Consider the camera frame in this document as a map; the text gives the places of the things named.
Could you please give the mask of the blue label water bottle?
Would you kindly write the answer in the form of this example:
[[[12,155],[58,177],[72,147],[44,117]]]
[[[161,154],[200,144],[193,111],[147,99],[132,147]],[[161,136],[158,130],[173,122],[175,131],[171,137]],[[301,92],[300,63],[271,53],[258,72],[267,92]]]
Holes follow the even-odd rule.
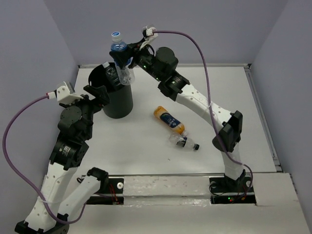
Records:
[[[113,32],[111,37],[110,55],[114,59],[119,81],[122,85],[131,85],[135,81],[135,75],[129,68],[131,57],[127,52],[128,45],[123,41],[122,35],[118,31]]]

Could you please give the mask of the clear crinkled bottle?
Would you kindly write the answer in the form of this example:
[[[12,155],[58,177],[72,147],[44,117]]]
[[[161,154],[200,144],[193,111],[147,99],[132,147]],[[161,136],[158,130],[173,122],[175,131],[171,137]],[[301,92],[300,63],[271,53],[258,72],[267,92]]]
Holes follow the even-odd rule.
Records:
[[[105,73],[104,84],[110,92],[118,91],[121,88],[118,73],[115,66],[112,66],[109,62],[102,64]]]

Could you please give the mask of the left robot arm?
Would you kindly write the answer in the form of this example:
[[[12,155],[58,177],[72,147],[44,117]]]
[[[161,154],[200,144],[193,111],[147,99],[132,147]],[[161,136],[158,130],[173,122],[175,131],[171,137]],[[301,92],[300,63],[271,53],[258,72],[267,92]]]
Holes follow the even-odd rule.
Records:
[[[64,109],[58,122],[59,135],[49,157],[48,171],[40,195],[24,221],[16,224],[19,234],[65,234],[69,225],[77,222],[87,200],[108,187],[108,173],[99,168],[88,171],[86,178],[65,198],[65,192],[74,173],[89,148],[92,138],[93,115],[109,104],[105,86],[86,85],[86,95],[75,93],[71,84],[63,82],[46,94],[57,99]]]

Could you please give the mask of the orange bottle blue label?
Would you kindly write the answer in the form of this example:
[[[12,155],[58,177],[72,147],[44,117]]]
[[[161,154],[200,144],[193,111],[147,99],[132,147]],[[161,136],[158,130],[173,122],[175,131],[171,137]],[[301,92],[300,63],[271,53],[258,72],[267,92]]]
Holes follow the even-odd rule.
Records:
[[[188,132],[185,126],[177,118],[173,117],[164,107],[158,106],[154,110],[154,116],[165,123],[173,132],[186,137]]]

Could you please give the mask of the clear bottle black label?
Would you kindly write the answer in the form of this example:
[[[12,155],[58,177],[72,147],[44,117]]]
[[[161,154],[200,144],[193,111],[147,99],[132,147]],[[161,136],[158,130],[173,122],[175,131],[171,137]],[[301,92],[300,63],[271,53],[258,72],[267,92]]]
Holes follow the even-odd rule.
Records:
[[[171,134],[169,141],[173,145],[186,151],[197,151],[200,147],[200,145],[195,143],[191,138],[179,134]]]

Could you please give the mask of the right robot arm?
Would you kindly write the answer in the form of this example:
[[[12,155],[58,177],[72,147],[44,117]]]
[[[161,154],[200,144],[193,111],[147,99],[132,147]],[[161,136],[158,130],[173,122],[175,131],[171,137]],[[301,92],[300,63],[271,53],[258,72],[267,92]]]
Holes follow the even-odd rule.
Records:
[[[235,147],[241,140],[242,113],[230,112],[209,102],[176,71],[178,59],[168,47],[159,47],[153,51],[149,45],[140,48],[140,43],[132,43],[121,51],[112,50],[110,56],[122,68],[135,66],[142,68],[159,82],[158,88],[164,96],[189,108],[216,130],[212,143],[223,158],[225,167],[223,183],[229,191],[240,188],[246,172],[240,162],[239,151]]]

